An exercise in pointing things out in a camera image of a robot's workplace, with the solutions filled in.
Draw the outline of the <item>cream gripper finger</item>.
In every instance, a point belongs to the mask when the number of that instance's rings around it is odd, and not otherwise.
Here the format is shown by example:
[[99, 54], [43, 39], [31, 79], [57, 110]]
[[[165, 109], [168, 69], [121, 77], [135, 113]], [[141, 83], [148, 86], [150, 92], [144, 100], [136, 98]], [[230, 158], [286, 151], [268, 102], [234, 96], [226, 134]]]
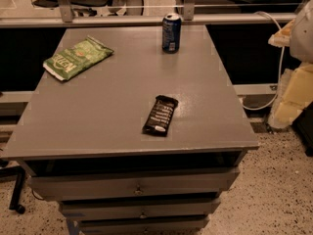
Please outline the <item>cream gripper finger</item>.
[[268, 124], [276, 129], [291, 125], [313, 102], [313, 65], [302, 63], [297, 69], [285, 69], [278, 87]]
[[275, 34], [272, 34], [268, 40], [268, 43], [275, 47], [289, 47], [291, 40], [291, 30], [294, 24], [294, 20], [284, 25]]

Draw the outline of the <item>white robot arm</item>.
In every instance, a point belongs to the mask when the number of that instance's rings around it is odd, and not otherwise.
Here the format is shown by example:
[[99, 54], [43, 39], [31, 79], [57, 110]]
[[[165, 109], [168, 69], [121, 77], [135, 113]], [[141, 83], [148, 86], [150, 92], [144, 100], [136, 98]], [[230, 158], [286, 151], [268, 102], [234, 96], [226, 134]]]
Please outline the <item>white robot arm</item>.
[[271, 127], [283, 129], [313, 102], [313, 0], [302, 7], [294, 20], [273, 34], [268, 43], [289, 47], [291, 56], [301, 61], [298, 68], [283, 73], [268, 118]]

